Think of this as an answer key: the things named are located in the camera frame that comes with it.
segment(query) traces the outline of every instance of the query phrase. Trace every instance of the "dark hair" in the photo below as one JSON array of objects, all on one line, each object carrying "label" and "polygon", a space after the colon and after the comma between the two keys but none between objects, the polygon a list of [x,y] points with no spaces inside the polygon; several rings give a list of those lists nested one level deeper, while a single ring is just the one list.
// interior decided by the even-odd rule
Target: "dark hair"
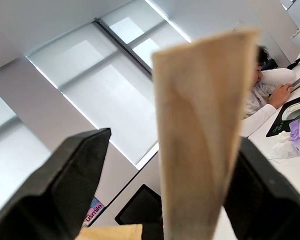
[{"label": "dark hair", "polygon": [[264,66],[269,59],[269,52],[265,46],[258,46],[257,61],[259,66]]}]

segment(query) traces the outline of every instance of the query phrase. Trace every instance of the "poster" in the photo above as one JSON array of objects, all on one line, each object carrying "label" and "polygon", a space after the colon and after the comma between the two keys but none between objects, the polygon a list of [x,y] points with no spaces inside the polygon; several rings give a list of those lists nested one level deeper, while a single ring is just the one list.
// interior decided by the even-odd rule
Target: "poster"
[{"label": "poster", "polygon": [[272,137],[286,131],[290,132],[289,124],[300,118],[300,97],[285,103],[274,120],[266,137]]},{"label": "poster", "polygon": [[102,212],[102,209],[105,206],[96,198],[93,197],[93,200],[90,204],[90,209],[87,212],[85,219],[82,224],[82,228],[87,228],[93,220]]}]

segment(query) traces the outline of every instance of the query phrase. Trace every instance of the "hand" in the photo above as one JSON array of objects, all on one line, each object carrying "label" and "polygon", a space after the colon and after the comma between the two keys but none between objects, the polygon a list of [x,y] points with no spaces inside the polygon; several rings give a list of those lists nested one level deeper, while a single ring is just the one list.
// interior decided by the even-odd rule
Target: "hand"
[{"label": "hand", "polygon": [[277,86],[269,97],[269,104],[276,109],[280,108],[289,99],[292,90],[293,87],[291,87],[290,83]]}]

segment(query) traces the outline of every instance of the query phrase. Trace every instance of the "white desk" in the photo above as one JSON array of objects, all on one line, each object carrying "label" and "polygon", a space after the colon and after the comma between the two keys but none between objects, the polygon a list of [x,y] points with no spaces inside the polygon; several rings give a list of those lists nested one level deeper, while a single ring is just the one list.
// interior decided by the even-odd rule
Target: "white desk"
[{"label": "white desk", "polygon": [[[297,78],[300,77],[300,65],[293,69]],[[293,100],[300,97],[300,88],[295,90],[289,100]],[[260,152],[270,161],[270,163],[282,174],[300,193],[300,156],[287,158],[287,159],[275,159],[275,153],[272,151],[272,147],[278,142],[278,136],[266,137],[270,127],[274,123],[278,113],[272,115],[256,132],[254,132],[248,139],[250,139],[254,145],[260,150]]]}]

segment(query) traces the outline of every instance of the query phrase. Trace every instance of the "ceiling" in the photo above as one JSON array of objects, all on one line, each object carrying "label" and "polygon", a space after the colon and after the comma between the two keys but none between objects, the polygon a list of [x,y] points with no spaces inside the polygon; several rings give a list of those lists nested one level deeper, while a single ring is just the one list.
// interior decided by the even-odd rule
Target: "ceiling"
[{"label": "ceiling", "polygon": [[130,0],[0,0],[0,67]]}]

